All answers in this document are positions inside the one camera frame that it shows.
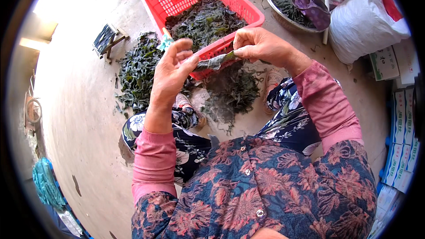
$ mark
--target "metal bowl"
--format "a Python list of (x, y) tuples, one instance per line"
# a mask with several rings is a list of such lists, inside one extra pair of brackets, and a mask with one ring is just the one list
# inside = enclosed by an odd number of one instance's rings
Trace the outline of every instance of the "metal bowl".
[(296, 23), (295, 21), (289, 19), (286, 15), (281, 13), (280, 10), (274, 5), (272, 0), (267, 0), (267, 2), (274, 10), (272, 11), (273, 17), (286, 29), (298, 33), (321, 33), (322, 31), (324, 31), (324, 29), (311, 29)]

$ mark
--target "woman's left hand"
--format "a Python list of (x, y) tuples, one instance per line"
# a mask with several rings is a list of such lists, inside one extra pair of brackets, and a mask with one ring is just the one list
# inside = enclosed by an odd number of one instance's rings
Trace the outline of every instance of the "woman's left hand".
[(181, 91), (184, 81), (198, 65), (199, 57), (192, 56), (192, 40), (179, 39), (172, 43), (158, 62), (153, 77), (150, 105), (155, 108), (171, 110), (176, 95)]

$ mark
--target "purple bag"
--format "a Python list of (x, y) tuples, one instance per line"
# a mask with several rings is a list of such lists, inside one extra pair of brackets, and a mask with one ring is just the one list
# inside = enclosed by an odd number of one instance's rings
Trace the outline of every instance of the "purple bag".
[(331, 14), (321, 0), (292, 0), (292, 3), (311, 20), (316, 29), (323, 30), (331, 24)]

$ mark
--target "red plastic basket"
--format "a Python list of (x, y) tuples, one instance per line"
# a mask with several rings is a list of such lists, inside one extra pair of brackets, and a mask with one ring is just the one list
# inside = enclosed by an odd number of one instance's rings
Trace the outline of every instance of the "red plastic basket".
[[(162, 38), (164, 34), (162, 28), (165, 27), (165, 18), (181, 13), (182, 11), (190, 8), (194, 3), (199, 0), (142, 0), (145, 5), (146, 11), (151, 18), (153, 25), (157, 31), (158, 36)], [(227, 5), (231, 11), (238, 14), (240, 18), (247, 21), (246, 27), (260, 27), (264, 22), (264, 15), (261, 11), (256, 8), (249, 0), (221, 0)], [(231, 33), (214, 43), (202, 48), (195, 54), (201, 58), (201, 60), (209, 59), (214, 56), (229, 52), (228, 48), (235, 34)], [(196, 80), (202, 80), (207, 77), (212, 70), (206, 69), (202, 72), (192, 72), (190, 75)]]

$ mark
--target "concrete floor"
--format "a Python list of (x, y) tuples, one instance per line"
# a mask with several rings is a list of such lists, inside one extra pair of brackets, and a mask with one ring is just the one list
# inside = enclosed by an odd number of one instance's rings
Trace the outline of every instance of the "concrete floor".
[[(321, 34), (292, 34), (275, 21), (270, 8), (263, 10), (261, 0), (250, 1), (266, 16), (264, 28), (325, 65), (341, 82), (360, 120), (369, 163), (378, 179), (387, 155), (385, 83), (368, 78), (361, 63), (355, 63), (349, 73), (331, 46), (321, 44)], [(35, 82), (35, 96), (40, 97), (43, 107), (48, 157), (62, 192), (89, 233), (94, 238), (111, 238), (110, 233), (116, 238), (129, 238), (133, 168), (121, 157), (118, 144), (125, 118), (113, 114), (114, 92), (120, 92), (114, 88), (119, 65), (99, 60), (91, 44), (106, 22), (120, 26), (130, 40), (112, 49), (111, 58), (119, 59), (135, 45), (141, 32), (153, 30), (153, 26), (141, 0), (56, 0), (50, 9), (53, 14), (59, 25), (52, 42), (40, 52)], [(271, 66), (257, 62), (250, 67), (262, 70)], [(205, 90), (197, 91), (193, 103), (199, 107), (204, 99)], [(223, 124), (205, 126), (198, 134), (215, 134), (224, 141), (256, 133), (270, 116), (263, 112), (261, 98), (253, 106), (249, 114), (236, 116), (231, 136), (219, 129), (226, 127)], [(322, 154), (318, 149), (313, 158)]]

